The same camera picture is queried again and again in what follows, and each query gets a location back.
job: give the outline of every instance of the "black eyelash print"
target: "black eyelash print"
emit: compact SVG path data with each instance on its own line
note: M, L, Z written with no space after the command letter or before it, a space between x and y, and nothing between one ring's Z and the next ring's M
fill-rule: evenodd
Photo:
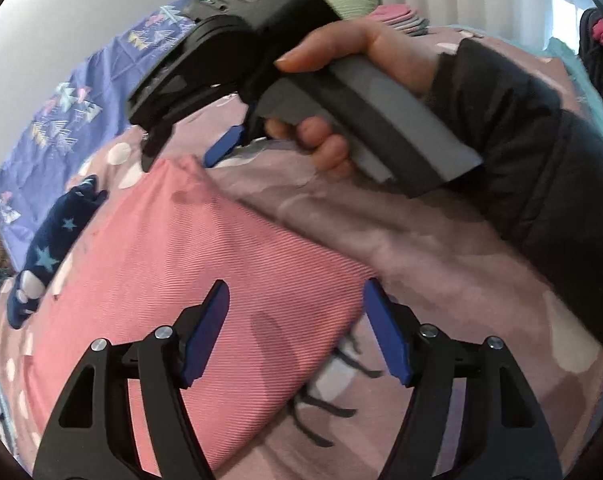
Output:
M348 333L345 336L345 339L353 346L355 353L361 355L361 349L357 340L353 336L352 333ZM353 359L349 355L347 355L344 351L342 351L339 347L333 349L333 355L342 361L345 365L348 365L350 368L361 372L366 375L369 379L377 379L383 375L383 371L381 370L368 370L364 365L362 365L357 360ZM340 418L350 418L357 414L357 410L348 409L348 408L340 408L326 400L317 399L309 394L309 384L304 384L297 394L293 396L291 400L288 401L287 407L290 416L292 417L292 421L301 433L306 435L316 446L319 447L332 447L334 443L327 438L316 434L314 431L310 430L299 418L299 410L297 409L300 402L305 404L309 404L310 406L315 406L321 410L325 410L325 412L330 413L330 415L338 416Z

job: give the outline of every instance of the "metal screw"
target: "metal screw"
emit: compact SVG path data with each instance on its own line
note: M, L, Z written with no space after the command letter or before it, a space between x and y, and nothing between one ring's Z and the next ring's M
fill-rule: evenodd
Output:
M486 339L486 343L493 350L501 350L504 347L504 340L496 335L491 335L488 339Z
M170 339L172 335L172 327L171 326L160 326L155 330L155 337L157 339Z
M439 329L435 327L435 325L431 325L430 323L422 324L419 327L419 333L425 338L432 339L437 337L439 334Z
M103 339L103 338L99 338L99 339L95 339L92 344L90 345L90 348L94 351L94 352L101 352L103 349L105 349L108 346L108 342Z

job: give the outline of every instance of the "star print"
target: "star print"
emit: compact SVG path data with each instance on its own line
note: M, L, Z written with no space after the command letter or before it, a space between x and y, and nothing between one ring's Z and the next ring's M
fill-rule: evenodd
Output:
M75 219L74 218L64 218L63 219L63 226L64 229L67 229L68 231L73 231L75 230Z
M35 247L34 250L37 252L37 262L35 263L38 267L44 267L50 274L52 274L52 267L59 263L59 260L55 260L50 256L50 248L46 247L43 251Z

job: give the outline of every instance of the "pink garment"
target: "pink garment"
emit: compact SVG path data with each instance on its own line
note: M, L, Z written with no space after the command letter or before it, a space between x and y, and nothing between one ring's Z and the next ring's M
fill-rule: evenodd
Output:
M392 25L393 22L403 22L410 18L410 12L411 9L406 4L380 5L367 15L366 18Z
M603 18L593 25L593 38L603 45Z
M92 340L139 340L172 324L222 278L230 287L228 317L203 378L183 392L217 468L358 319L371 271L226 199L191 156L159 160L132 187L118 189L134 180L124 178L73 248L59 295L51 287L24 326L34 348L24 357L25 399L18 403L41 434ZM136 381L130 405L142 466L158 474Z

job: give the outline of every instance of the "black puffer jacket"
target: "black puffer jacket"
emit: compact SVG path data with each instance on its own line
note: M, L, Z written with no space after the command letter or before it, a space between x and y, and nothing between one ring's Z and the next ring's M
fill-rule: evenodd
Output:
M472 40L429 106L484 158L453 183L603 343L603 140L556 92Z

